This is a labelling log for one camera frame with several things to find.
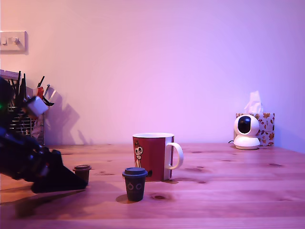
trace tissue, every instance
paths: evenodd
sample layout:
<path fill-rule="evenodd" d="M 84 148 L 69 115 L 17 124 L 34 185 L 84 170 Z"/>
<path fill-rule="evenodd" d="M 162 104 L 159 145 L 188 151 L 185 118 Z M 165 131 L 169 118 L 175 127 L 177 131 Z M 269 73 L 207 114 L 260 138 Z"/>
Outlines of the tissue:
<path fill-rule="evenodd" d="M 247 106 L 244 108 L 246 113 L 262 113 L 263 106 L 261 102 L 261 97 L 259 96 L 259 92 L 251 92 L 250 93 L 250 101 Z"/>

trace brown cup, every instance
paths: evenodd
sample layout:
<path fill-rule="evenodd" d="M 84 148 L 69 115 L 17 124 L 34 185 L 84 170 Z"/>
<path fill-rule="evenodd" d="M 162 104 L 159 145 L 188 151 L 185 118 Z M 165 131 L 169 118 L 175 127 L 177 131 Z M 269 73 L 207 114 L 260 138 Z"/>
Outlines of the brown cup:
<path fill-rule="evenodd" d="M 75 166 L 73 171 L 75 172 L 75 175 L 83 179 L 87 184 L 89 182 L 89 170 L 91 169 L 91 166 L 89 165 L 80 165 Z"/>

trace security camera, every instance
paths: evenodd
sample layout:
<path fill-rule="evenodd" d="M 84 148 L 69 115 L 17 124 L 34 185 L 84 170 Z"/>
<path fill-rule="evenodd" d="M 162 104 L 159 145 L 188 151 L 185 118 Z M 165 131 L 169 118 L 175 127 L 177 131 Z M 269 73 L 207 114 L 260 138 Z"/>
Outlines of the security camera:
<path fill-rule="evenodd" d="M 257 149 L 260 145 L 259 140 L 255 135 L 259 129 L 257 119 L 248 114 L 239 116 L 234 122 L 234 131 L 237 137 L 234 140 L 234 145 L 238 149 Z"/>

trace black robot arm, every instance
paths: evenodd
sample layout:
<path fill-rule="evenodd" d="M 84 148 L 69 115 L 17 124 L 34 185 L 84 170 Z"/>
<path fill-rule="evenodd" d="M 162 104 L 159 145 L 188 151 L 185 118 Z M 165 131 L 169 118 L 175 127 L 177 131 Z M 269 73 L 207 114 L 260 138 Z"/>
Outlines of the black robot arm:
<path fill-rule="evenodd" d="M 13 98 L 11 86 L 0 77 L 0 173 L 15 180 L 33 182 L 34 193 L 84 189 L 87 182 L 66 168 L 57 150 L 50 151 L 35 138 L 15 133 L 9 129 L 11 117 L 6 105 Z M 17 109 L 31 112 L 32 103 L 38 98 L 24 101 Z"/>

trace white mug handle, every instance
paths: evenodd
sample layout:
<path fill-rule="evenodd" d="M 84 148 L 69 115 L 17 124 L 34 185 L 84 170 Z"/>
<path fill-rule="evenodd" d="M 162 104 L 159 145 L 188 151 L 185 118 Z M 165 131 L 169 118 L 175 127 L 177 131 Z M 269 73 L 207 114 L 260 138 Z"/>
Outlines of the white mug handle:
<path fill-rule="evenodd" d="M 183 163 L 183 151 L 182 151 L 181 146 L 178 143 L 175 143 L 175 142 L 170 142 L 166 146 L 173 146 L 173 147 L 176 148 L 176 150 L 178 152 L 178 163 L 175 166 L 166 165 L 166 169 L 179 168 Z"/>

